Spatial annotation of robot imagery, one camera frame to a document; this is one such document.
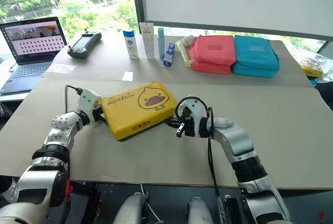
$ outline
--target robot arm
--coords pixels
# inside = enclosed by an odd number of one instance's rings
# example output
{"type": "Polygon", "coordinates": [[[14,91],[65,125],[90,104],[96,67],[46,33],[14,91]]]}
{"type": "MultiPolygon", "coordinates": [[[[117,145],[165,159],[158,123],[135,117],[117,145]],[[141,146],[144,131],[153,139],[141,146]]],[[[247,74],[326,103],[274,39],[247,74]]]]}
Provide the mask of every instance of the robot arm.
{"type": "Polygon", "coordinates": [[[69,194],[69,156],[74,136],[101,114],[99,95],[87,89],[76,91],[80,95],[78,109],[52,120],[45,142],[17,183],[16,203],[0,209],[0,224],[44,223],[49,208],[59,206],[69,194]]]}
{"type": "Polygon", "coordinates": [[[243,207],[251,223],[290,220],[289,211],[261,165],[257,152],[245,129],[233,119],[209,115],[205,104],[187,97],[179,104],[183,122],[177,136],[210,137],[218,141],[232,165],[242,189],[243,207]]]}

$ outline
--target game controller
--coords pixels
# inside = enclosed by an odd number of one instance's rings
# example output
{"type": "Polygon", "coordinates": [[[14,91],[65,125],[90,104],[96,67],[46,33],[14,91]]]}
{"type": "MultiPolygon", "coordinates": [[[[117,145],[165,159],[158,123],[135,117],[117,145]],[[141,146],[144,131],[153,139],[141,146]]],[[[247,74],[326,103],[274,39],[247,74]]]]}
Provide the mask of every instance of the game controller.
{"type": "Polygon", "coordinates": [[[101,38],[102,34],[100,32],[90,32],[85,29],[85,33],[82,34],[73,47],[68,45],[67,53],[73,58],[85,59],[101,38]]]}

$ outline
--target blue storage bag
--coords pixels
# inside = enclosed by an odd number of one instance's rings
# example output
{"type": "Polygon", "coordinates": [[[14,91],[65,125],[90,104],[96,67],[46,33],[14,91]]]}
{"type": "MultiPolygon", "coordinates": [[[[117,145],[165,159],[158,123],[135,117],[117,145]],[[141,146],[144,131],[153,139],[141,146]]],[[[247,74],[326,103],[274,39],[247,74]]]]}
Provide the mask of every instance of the blue storage bag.
{"type": "Polygon", "coordinates": [[[269,40],[252,36],[235,36],[235,74],[272,78],[279,71],[279,57],[269,40]]]}

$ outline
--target beige table surface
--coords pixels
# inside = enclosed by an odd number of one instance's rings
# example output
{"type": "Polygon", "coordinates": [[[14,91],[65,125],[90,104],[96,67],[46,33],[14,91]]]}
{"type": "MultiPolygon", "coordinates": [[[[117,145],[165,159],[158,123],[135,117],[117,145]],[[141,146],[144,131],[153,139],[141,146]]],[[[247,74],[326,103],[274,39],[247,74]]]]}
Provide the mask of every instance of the beige table surface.
{"type": "MultiPolygon", "coordinates": [[[[175,43],[181,36],[166,36],[165,47],[175,43]]],[[[216,84],[216,85],[269,85],[269,86],[307,86],[312,87],[298,63],[292,58],[282,41],[271,41],[272,48],[280,58],[280,71],[274,78],[221,75],[194,71],[185,68],[180,53],[175,53],[171,67],[166,67],[158,56],[158,42],[155,36],[155,60],[146,58],[141,35],[136,35],[140,59],[129,59],[125,40],[121,33],[103,33],[87,59],[75,59],[63,48],[55,57],[54,63],[76,65],[69,74],[71,78],[122,80],[126,71],[133,72],[133,81],[161,81],[181,84],[216,84]]],[[[65,74],[47,74],[48,76],[68,76],[65,74]]]]}
{"type": "MultiPolygon", "coordinates": [[[[54,116],[64,112],[65,84],[112,96],[144,83],[44,77],[0,132],[0,174],[19,176],[40,148],[54,116]]],[[[333,188],[333,114],[311,88],[165,83],[179,100],[194,94],[216,116],[233,117],[253,139],[276,186],[284,189],[333,188]]],[[[78,96],[69,93],[69,108],[78,96]]],[[[236,186],[225,154],[212,142],[217,183],[236,186]]],[[[175,129],[156,126],[125,142],[96,123],[76,135],[72,179],[101,182],[212,185],[207,140],[176,138],[175,129]]]]}

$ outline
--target cartoon duck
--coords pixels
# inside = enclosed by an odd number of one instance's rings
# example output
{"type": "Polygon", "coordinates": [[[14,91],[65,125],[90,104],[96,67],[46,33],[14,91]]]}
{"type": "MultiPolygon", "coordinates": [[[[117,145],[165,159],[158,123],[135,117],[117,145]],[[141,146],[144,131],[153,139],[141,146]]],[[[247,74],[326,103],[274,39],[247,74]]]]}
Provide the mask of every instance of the cartoon duck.
{"type": "Polygon", "coordinates": [[[158,88],[145,87],[138,98],[139,106],[143,109],[160,110],[164,108],[165,103],[169,100],[168,94],[158,88]]]}

